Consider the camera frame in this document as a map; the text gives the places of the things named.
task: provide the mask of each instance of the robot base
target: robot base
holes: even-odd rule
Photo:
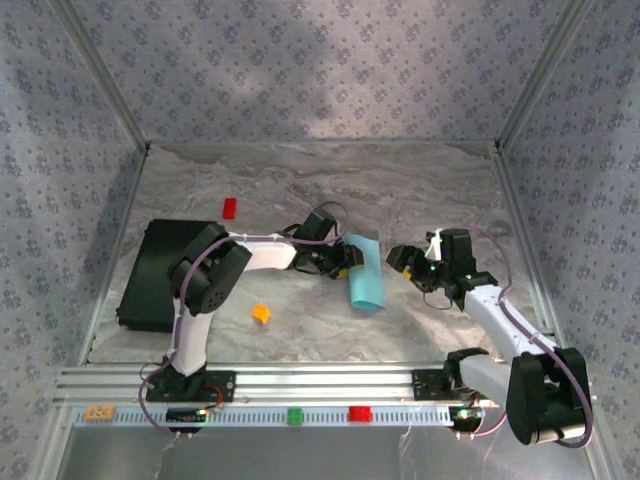
[[[235,386],[236,373],[233,371],[207,371],[204,366],[185,377],[169,365],[151,378],[146,399],[150,403],[218,403],[218,397],[222,395],[222,402],[230,403]]]

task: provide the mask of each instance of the light blue paper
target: light blue paper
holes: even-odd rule
[[[347,235],[345,242],[358,247],[364,255],[364,267],[349,270],[351,306],[361,310],[385,308],[387,294],[380,264],[380,243],[353,234]]]

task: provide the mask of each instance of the yellow block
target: yellow block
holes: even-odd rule
[[[256,305],[251,315],[253,316],[254,320],[265,325],[269,321],[271,312],[269,311],[269,307],[265,307],[264,305]]]
[[[87,422],[112,421],[116,415],[116,407],[113,405],[89,405],[84,411],[84,419]]]

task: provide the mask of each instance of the cable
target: cable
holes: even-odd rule
[[[289,225],[287,228],[282,230],[282,233],[288,235],[290,233],[292,233],[292,231],[295,233],[295,231],[300,228],[300,224],[299,223],[294,223]]]
[[[217,242],[214,242],[213,244],[211,244],[209,247],[207,247],[196,258],[196,260],[193,262],[193,264],[191,265],[191,267],[187,271],[187,274],[185,275],[184,280],[182,281],[182,285],[180,287],[180,308],[178,310],[178,317],[176,318],[175,327],[173,329],[173,344],[171,345],[171,350],[170,350],[170,354],[169,354],[169,356],[167,358],[167,361],[164,364],[162,364],[160,367],[158,367],[157,369],[153,370],[149,375],[147,375],[145,377],[145,379],[142,381],[142,383],[140,384],[140,388],[138,389],[138,403],[140,404],[140,408],[142,409],[142,412],[144,413],[144,416],[147,418],[149,423],[151,425],[153,425],[153,427],[155,427],[158,431],[163,432],[163,433],[167,433],[167,434],[172,435],[172,436],[176,435],[169,428],[164,427],[164,426],[160,425],[158,422],[156,422],[155,419],[151,416],[151,414],[149,413],[149,410],[147,409],[147,406],[145,405],[144,389],[145,389],[145,387],[147,387],[149,385],[149,382],[151,381],[151,378],[153,378],[154,375],[157,375],[158,373],[160,373],[160,372],[164,371],[165,369],[167,369],[169,367],[169,365],[171,365],[173,360],[176,358],[176,355],[178,353],[178,345],[180,344],[180,331],[181,331],[181,328],[182,328],[182,322],[184,320],[184,314],[186,312],[187,287],[189,286],[189,282],[191,281],[191,278],[193,278],[193,275],[196,272],[196,270],[198,269],[198,267],[200,266],[200,264],[204,261],[205,258],[207,258],[211,254],[211,252],[213,252],[214,250],[219,248],[221,245],[223,245],[223,244],[225,244],[227,242],[230,242],[230,241],[265,242],[265,243],[278,242],[278,243],[290,243],[290,244],[294,244],[294,245],[295,244],[298,244],[298,245],[329,245],[329,244],[337,242],[339,240],[343,240],[346,237],[346,235],[349,232],[349,230],[351,229],[351,219],[350,219],[350,216],[349,216],[349,211],[347,210],[347,208],[342,203],[334,201],[334,200],[328,200],[326,202],[323,202],[320,205],[318,205],[318,207],[316,207],[316,208],[322,208],[322,207],[326,207],[328,205],[335,205],[337,207],[340,207],[344,211],[344,214],[345,214],[345,226],[344,226],[344,229],[342,230],[342,232],[337,234],[334,238],[330,238],[328,240],[327,239],[325,239],[325,240],[301,240],[301,239],[291,238],[291,237],[275,237],[273,235],[268,235],[268,236],[257,236],[257,235],[234,235],[234,236],[231,236],[231,235],[229,235],[228,237],[223,237],[220,240],[218,240]]]
[[[293,269],[296,272],[305,273],[307,275],[316,275],[316,276],[324,275],[321,271],[312,272],[311,270],[304,270],[303,268],[300,268],[300,267],[294,267]]]
[[[482,420],[480,420],[480,425],[478,425],[478,428],[476,428],[475,432],[473,432],[473,436],[474,437],[486,437],[491,435],[492,433],[495,433],[498,431],[498,429],[502,426],[502,424],[507,420],[507,412],[504,412],[502,414],[502,417],[500,417],[500,420],[498,420],[498,423],[496,423],[493,427],[491,427],[489,430],[485,430],[484,432],[480,432],[480,433],[476,433],[478,432],[478,430],[480,430],[480,428],[482,427],[482,423],[484,421],[484,417],[482,417]]]
[[[491,240],[491,242],[498,248],[498,250],[500,251],[500,254],[502,255],[504,265],[507,269],[507,285],[500,291],[500,294],[498,295],[498,304],[500,306],[500,310],[502,310],[502,313],[504,313],[504,315],[509,319],[509,321],[513,324],[513,326],[520,331],[520,333],[522,333],[525,337],[527,337],[527,339],[529,339],[531,343],[536,345],[543,352],[549,355],[549,357],[551,357],[551,359],[560,368],[560,370],[562,370],[562,373],[566,375],[567,379],[569,380],[569,383],[571,383],[571,386],[574,388],[574,390],[576,391],[576,394],[578,395],[578,398],[580,399],[580,403],[582,404],[582,409],[584,410],[584,417],[585,417],[585,428],[584,428],[584,433],[582,435],[582,438],[575,443],[566,442],[565,440],[556,440],[556,443],[566,448],[582,448],[587,446],[593,436],[593,423],[594,423],[593,411],[591,410],[591,406],[589,405],[589,400],[587,399],[587,395],[582,389],[582,387],[580,386],[578,379],[571,372],[567,364],[562,361],[562,359],[558,356],[556,352],[553,351],[553,349],[549,348],[545,343],[541,342],[533,333],[531,333],[527,328],[525,328],[525,326],[522,325],[517,318],[513,316],[513,314],[509,311],[509,308],[505,303],[507,293],[509,293],[509,291],[513,287],[513,272],[511,270],[511,263],[509,262],[507,252],[504,250],[502,245],[500,245],[500,242],[498,242],[498,240],[493,235],[485,232],[484,230],[478,227],[464,226],[464,227],[458,227],[458,228],[463,228],[465,230],[471,230],[471,231],[477,232],[482,236]],[[500,419],[500,422],[498,422],[498,425],[496,425],[496,427],[499,428],[499,426],[504,423],[506,418],[507,418],[507,413],[505,412],[502,418]]]
[[[453,300],[449,299],[449,305],[447,307],[436,307],[435,305],[431,305],[429,302],[427,302],[427,292],[422,292],[422,300],[424,301],[425,305],[429,308],[433,308],[434,310],[440,310],[440,311],[446,311],[451,309],[451,307],[453,307]]]
[[[156,367],[161,366],[161,363],[158,362],[147,362],[145,363],[142,367],[140,367],[140,371],[138,372],[138,376],[140,377],[140,380],[144,380],[144,377],[142,376],[142,371],[147,368],[149,365],[155,365]]]
[[[205,383],[204,388],[211,388],[212,390],[215,390],[218,393],[218,396],[216,398],[216,403],[207,405],[203,408],[203,410],[211,410],[212,408],[219,407],[224,403],[224,395],[216,385],[214,385],[213,383]]]

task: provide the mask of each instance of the wallpaper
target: wallpaper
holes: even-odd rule
[[[72,0],[152,142],[493,139],[565,0]]]
[[[640,478],[640,4],[597,2],[509,152],[567,339]]]
[[[46,2],[0,8],[0,478],[26,478],[75,364],[134,147]]]

